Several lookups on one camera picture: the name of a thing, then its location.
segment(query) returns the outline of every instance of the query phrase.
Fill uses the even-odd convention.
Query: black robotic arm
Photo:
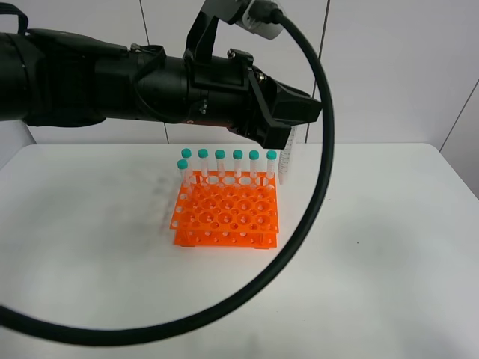
[[[248,1],[206,1],[183,58],[175,58],[162,46],[128,49],[27,29],[25,14],[0,4],[0,13],[9,8],[22,21],[18,34],[0,34],[0,120],[79,127],[112,117],[222,126],[265,148],[284,148],[291,126],[316,121],[321,103],[265,74],[247,52],[212,56],[219,19],[245,26],[247,7]],[[281,30],[269,26],[266,36]]]

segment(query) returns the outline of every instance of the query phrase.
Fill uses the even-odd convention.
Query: teal cap
[[[185,170],[188,168],[188,161],[186,161],[185,159],[181,159],[180,161],[178,161],[178,168],[181,169],[181,170]]]
[[[233,151],[233,158],[234,159],[242,159],[242,151],[241,150]]]
[[[266,153],[266,158],[267,159],[276,159],[276,151],[268,151]]]
[[[189,159],[192,156],[192,151],[189,148],[183,148],[181,150],[181,156],[184,159]]]
[[[208,157],[208,150],[206,148],[202,148],[201,150],[199,150],[198,157],[200,159],[205,159],[206,157]]]
[[[249,151],[249,159],[259,159],[260,153],[256,150]]]
[[[224,150],[216,150],[215,151],[215,157],[217,159],[223,159],[225,157],[225,152]]]

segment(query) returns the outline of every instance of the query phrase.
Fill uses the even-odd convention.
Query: cable connector
[[[271,0],[256,0],[249,9],[249,16],[265,24],[278,24],[275,13],[283,13],[278,4]]]

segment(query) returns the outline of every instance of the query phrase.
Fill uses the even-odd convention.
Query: test tube
[[[181,150],[181,156],[188,162],[188,173],[191,177],[193,175],[192,151],[189,148],[183,148]]]
[[[253,179],[257,177],[257,160],[260,153],[256,150],[249,151],[249,176]]]
[[[178,169],[181,173],[181,185],[187,189],[190,187],[189,183],[189,172],[188,172],[188,162],[185,159],[178,161]]]
[[[241,150],[233,151],[233,160],[234,160],[234,176],[236,178],[240,178],[241,177],[241,161],[242,161]]]
[[[218,167],[218,177],[225,176],[225,152],[224,150],[216,150],[216,166]]]
[[[276,151],[266,153],[268,165],[266,166],[266,178],[272,179],[275,176]]]
[[[198,157],[200,158],[201,176],[203,181],[206,182],[208,179],[208,150],[205,148],[199,150]]]

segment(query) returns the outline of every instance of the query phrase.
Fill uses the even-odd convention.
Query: orange test tube rack
[[[276,178],[258,172],[253,184],[249,172],[237,178],[226,171],[209,171],[217,183],[202,182],[201,172],[192,172],[189,188],[180,188],[170,228],[176,230],[174,244],[183,247],[227,246],[276,248],[278,199]]]

